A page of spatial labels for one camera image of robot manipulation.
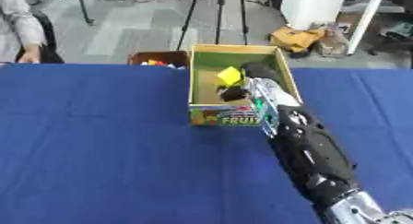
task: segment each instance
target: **gray sweater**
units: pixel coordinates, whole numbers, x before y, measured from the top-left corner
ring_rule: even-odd
[[[0,62],[13,62],[21,46],[45,42],[26,0],[0,0]]]

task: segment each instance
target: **person's hand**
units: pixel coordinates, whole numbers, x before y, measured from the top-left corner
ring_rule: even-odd
[[[41,62],[41,47],[38,44],[25,46],[23,55],[18,60],[19,63],[39,64]]]

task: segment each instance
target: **gray carpet floor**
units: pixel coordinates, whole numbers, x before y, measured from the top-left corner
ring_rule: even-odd
[[[52,20],[59,53],[68,63],[124,64],[128,54],[174,50],[192,0],[85,0],[96,25],[82,18],[78,0],[42,0],[39,8]],[[199,0],[183,49],[196,43],[213,43],[217,21],[217,0]],[[285,25],[275,9],[247,2],[249,43],[268,45],[266,35]],[[222,23],[223,44],[242,44],[240,1],[227,0]],[[292,67],[409,68],[407,53],[368,55],[363,42],[356,54],[342,59],[289,59]]]

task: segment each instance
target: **blue tablecloth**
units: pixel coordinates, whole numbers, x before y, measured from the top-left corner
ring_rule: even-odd
[[[413,72],[294,70],[384,208],[413,207]],[[259,128],[187,124],[188,73],[0,70],[0,223],[318,223]]]

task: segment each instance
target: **robotic arm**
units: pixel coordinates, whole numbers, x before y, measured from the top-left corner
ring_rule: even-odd
[[[224,101],[248,99],[280,165],[325,224],[413,224],[413,210],[386,214],[360,189],[353,165],[335,139],[290,96],[265,65],[242,66],[241,87],[220,88]]]

